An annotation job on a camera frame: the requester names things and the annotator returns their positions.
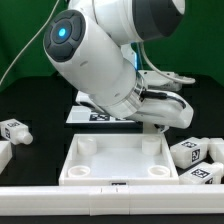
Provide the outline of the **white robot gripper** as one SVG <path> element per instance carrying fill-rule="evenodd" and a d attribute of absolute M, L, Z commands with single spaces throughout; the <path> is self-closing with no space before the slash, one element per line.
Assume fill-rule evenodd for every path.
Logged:
<path fill-rule="evenodd" d="M 162 90 L 146 90 L 140 95 L 141 107 L 129 120 L 186 129 L 194 110 L 180 95 Z"/>

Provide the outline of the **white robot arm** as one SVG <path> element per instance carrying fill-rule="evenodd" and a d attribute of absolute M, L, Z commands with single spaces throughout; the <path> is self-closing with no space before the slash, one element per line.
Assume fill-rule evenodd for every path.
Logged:
<path fill-rule="evenodd" d="M 94 108 L 114 118 L 186 128 L 192 107 L 179 95 L 150 90 L 122 55 L 125 44 L 170 36 L 185 0 L 70 0 L 51 20 L 43 46 L 55 69 Z"/>

